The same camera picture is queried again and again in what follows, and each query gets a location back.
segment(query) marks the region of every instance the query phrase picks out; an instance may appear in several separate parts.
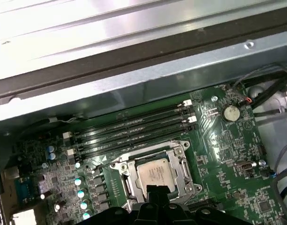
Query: black cable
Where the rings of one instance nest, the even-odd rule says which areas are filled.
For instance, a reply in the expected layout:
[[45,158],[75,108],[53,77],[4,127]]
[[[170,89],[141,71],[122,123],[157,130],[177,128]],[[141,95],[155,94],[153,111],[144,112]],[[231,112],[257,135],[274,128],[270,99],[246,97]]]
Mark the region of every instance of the black cable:
[[273,109],[273,110],[268,110],[265,112],[255,112],[254,117],[264,117],[264,116],[274,116],[274,115],[280,115],[282,114],[280,109]]
[[280,153],[278,155],[278,158],[277,158],[275,166],[274,166],[274,172],[277,173],[277,169],[278,169],[279,163],[280,163],[282,157],[284,156],[284,154],[286,152],[287,152],[287,145],[283,147],[283,149],[280,151]]
[[284,88],[287,85],[287,78],[277,80],[274,84],[272,84],[267,90],[260,93],[257,98],[254,99],[251,104],[252,109],[257,108],[262,105],[265,101],[267,101],[270,97],[272,97],[277,91]]
[[263,116],[273,116],[276,114],[280,114],[280,110],[279,109],[273,109],[273,110],[268,110],[265,112],[255,112],[254,113],[254,117],[263,117]]
[[278,190],[278,181],[282,180],[283,178],[287,177],[287,169],[279,173],[272,181],[271,188],[276,195],[276,200],[280,203],[285,215],[287,216],[287,206],[284,204],[283,199]]
[[281,191],[280,196],[282,199],[285,199],[287,196],[287,186]]

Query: cable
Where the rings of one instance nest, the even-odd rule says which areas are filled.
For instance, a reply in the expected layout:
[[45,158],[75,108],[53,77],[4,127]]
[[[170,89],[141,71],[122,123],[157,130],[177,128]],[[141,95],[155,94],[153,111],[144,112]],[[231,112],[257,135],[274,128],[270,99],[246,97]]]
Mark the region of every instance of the cable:
[[32,123],[32,124],[28,125],[27,127],[25,127],[17,135],[17,140],[19,140],[21,137],[23,137],[26,134],[26,132],[30,131],[33,128],[37,128],[37,127],[43,126],[45,124],[56,123],[56,122],[71,123],[71,122],[78,119],[77,117],[71,117],[70,119],[67,119],[67,118],[68,118],[68,116],[50,117],[50,118],[43,119],[43,120],[37,121],[35,123]]
[[283,149],[280,151],[278,158],[276,160],[275,166],[274,166],[274,171],[277,173],[277,169],[279,166],[279,163],[282,159],[282,157],[284,156],[284,154],[287,152],[287,145],[283,147]]
[[281,191],[280,196],[282,199],[285,199],[287,196],[287,186]]
[[255,112],[254,117],[273,116],[276,114],[280,114],[279,109],[273,109],[273,110],[269,110],[269,111],[265,111],[265,112],[259,112],[259,113]]
[[287,177],[287,169],[279,173],[272,181],[271,188],[276,195],[276,200],[280,203],[283,211],[287,214],[287,206],[284,204],[283,199],[278,190],[278,181],[282,180],[283,178]]
[[254,102],[251,104],[252,109],[262,105],[266,100],[273,96],[277,91],[281,90],[285,85],[287,85],[287,78],[277,80],[267,90],[260,93],[258,97],[254,99]]
[[252,75],[254,75],[254,74],[257,73],[257,72],[259,72],[259,71],[261,71],[261,70],[263,70],[263,69],[272,67],[272,66],[274,66],[274,65],[276,65],[276,64],[275,64],[275,63],[272,63],[272,64],[265,65],[265,66],[263,66],[263,67],[260,67],[260,68],[258,68],[258,69],[255,69],[255,70],[249,72],[248,74],[246,74],[246,75],[242,76],[241,78],[239,78],[239,79],[233,84],[232,89],[234,89],[240,82],[242,82],[243,80],[247,79],[249,76],[252,76]]

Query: integrated circuit chip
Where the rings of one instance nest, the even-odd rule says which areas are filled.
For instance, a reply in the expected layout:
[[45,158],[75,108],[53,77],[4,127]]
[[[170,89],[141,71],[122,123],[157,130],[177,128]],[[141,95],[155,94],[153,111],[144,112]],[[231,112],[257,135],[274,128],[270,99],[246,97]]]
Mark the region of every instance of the integrated circuit chip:
[[174,179],[166,158],[139,165],[137,174],[145,197],[147,197],[147,185],[168,186],[171,192],[175,190]]
[[265,202],[260,202],[259,203],[259,208],[261,212],[266,212],[271,209],[270,203],[268,201]]
[[52,177],[52,183],[53,183],[53,184],[58,183],[58,179],[57,179],[57,177]]
[[74,195],[76,195],[76,193],[75,193],[74,190],[70,190],[70,191],[68,192],[68,195],[69,195],[69,196],[74,196]]
[[63,219],[67,219],[67,218],[68,218],[68,214],[67,214],[67,213],[63,213],[63,214],[62,214],[62,218],[63,218]]

